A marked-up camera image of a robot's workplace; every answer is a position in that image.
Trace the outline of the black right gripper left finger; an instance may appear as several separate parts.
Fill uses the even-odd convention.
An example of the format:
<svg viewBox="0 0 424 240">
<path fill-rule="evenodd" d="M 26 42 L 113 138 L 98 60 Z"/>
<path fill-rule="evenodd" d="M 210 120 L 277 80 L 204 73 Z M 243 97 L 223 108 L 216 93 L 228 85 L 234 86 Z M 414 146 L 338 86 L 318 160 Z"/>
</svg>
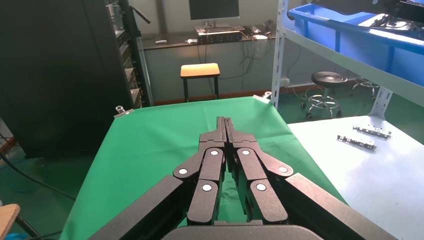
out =
<svg viewBox="0 0 424 240">
<path fill-rule="evenodd" d="M 197 152 L 127 206 L 91 240 L 160 240 L 183 219 L 211 225 L 218 216 L 225 172 L 225 118 L 199 136 Z"/>
</svg>

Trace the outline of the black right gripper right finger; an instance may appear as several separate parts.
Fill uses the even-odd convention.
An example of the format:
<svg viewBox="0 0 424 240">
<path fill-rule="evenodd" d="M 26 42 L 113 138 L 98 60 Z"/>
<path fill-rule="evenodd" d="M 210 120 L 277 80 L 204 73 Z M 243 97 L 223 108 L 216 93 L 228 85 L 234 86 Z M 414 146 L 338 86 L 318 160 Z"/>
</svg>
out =
<svg viewBox="0 0 424 240">
<path fill-rule="evenodd" d="M 228 164 L 253 240 L 391 240 L 393 236 L 332 194 L 265 153 L 255 136 L 225 119 Z"/>
</svg>

